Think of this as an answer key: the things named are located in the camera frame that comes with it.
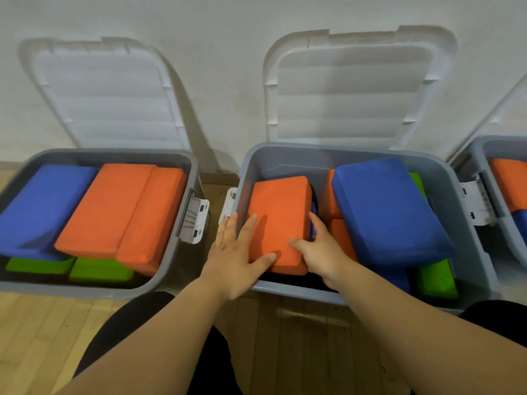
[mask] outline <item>person's left arm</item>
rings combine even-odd
[[[187,393],[221,305],[249,290],[276,259],[269,254],[249,264],[255,221],[251,217],[237,238],[236,213],[224,219],[200,278],[57,395]]]

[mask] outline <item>black pants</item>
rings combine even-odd
[[[145,324],[172,299],[166,292],[151,292],[119,309],[102,326],[84,353],[75,376]],[[468,307],[460,316],[476,325],[527,346],[527,306],[508,301],[484,301]],[[241,394],[230,360],[229,345],[212,327],[190,383],[188,394],[208,393],[210,384],[225,394]]]

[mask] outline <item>person's left hand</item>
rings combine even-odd
[[[238,238],[237,222],[236,212],[223,219],[200,276],[201,280],[217,286],[225,300],[236,299],[248,291],[276,260],[276,254],[270,253],[249,263],[249,244],[253,238],[256,214],[247,220]]]

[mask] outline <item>person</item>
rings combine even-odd
[[[322,221],[309,216],[315,241],[290,245],[341,294],[416,393],[527,393],[525,306],[487,301],[462,318],[445,313],[346,257]],[[269,254],[249,263],[255,221],[248,219],[237,236],[236,213],[225,219],[201,276],[176,297],[153,292],[116,312],[58,394],[240,394],[227,341],[212,323],[276,259]]]

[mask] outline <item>white latch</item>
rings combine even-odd
[[[474,226],[486,226],[496,221],[489,196],[481,178],[473,182],[460,183],[463,190],[463,200],[469,210],[469,219]]]
[[[183,241],[189,244],[197,244],[201,241],[205,225],[207,224],[209,206],[210,202],[208,199],[196,198],[194,193],[190,196],[187,212],[183,219],[183,226],[179,234]]]
[[[234,206],[234,201],[236,200],[236,193],[238,188],[232,187],[228,190],[227,196],[225,197],[225,202],[223,203],[223,209],[221,210],[220,221],[218,224],[221,224],[225,216],[230,216],[232,213],[232,207]]]

